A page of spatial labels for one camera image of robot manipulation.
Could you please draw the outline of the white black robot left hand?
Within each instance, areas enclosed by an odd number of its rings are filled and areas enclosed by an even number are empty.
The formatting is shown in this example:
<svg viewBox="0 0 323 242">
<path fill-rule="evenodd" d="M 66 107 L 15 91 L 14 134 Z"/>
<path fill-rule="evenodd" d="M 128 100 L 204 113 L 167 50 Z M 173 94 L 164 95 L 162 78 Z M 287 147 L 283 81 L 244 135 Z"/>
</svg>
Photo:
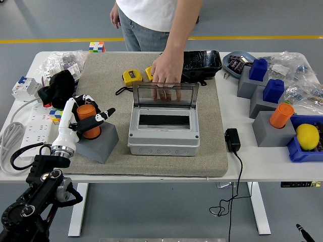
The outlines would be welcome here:
<svg viewBox="0 0 323 242">
<path fill-rule="evenodd" d="M 80 137 L 84 136 L 89 140 L 99 137 L 100 125 L 115 111 L 115 108 L 100 111 L 94 99 L 89 95 L 70 98 L 64 107 L 59 124 L 59 134 L 52 143 L 51 154 L 72 157 Z"/>
</svg>

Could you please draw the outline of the person's left hand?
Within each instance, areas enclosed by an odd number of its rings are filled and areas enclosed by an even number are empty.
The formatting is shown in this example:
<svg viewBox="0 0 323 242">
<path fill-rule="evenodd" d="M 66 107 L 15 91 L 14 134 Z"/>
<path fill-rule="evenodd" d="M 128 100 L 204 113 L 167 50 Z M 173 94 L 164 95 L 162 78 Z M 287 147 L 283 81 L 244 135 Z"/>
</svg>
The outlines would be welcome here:
<svg viewBox="0 0 323 242">
<path fill-rule="evenodd" d="M 151 73 L 153 83 L 164 87 L 166 83 L 181 82 L 184 54 L 180 52 L 164 51 L 152 64 Z"/>
</svg>

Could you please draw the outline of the person's right hand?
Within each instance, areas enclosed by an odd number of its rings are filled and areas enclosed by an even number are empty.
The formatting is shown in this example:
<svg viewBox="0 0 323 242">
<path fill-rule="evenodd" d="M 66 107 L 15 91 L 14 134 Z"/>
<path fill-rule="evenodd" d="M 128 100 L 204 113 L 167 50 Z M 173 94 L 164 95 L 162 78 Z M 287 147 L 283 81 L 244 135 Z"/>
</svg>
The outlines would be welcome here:
<svg viewBox="0 0 323 242">
<path fill-rule="evenodd" d="M 119 27 L 121 26 L 121 22 L 120 22 L 120 17 L 119 17 L 119 11 L 118 11 L 118 5 L 117 3 L 114 4 L 111 12 L 110 12 L 110 20 L 111 20 L 111 24 L 116 28 L 119 29 Z"/>
</svg>

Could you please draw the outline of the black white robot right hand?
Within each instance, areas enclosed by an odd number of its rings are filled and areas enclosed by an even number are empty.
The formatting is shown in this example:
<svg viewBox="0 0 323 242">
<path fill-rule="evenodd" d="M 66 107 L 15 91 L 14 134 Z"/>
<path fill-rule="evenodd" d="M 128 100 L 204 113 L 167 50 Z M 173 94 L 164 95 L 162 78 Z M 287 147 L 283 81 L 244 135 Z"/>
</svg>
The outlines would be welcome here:
<svg viewBox="0 0 323 242">
<path fill-rule="evenodd" d="M 311 235 L 300 224 L 296 224 L 296 227 L 300 231 L 306 242 L 315 242 Z"/>
</svg>

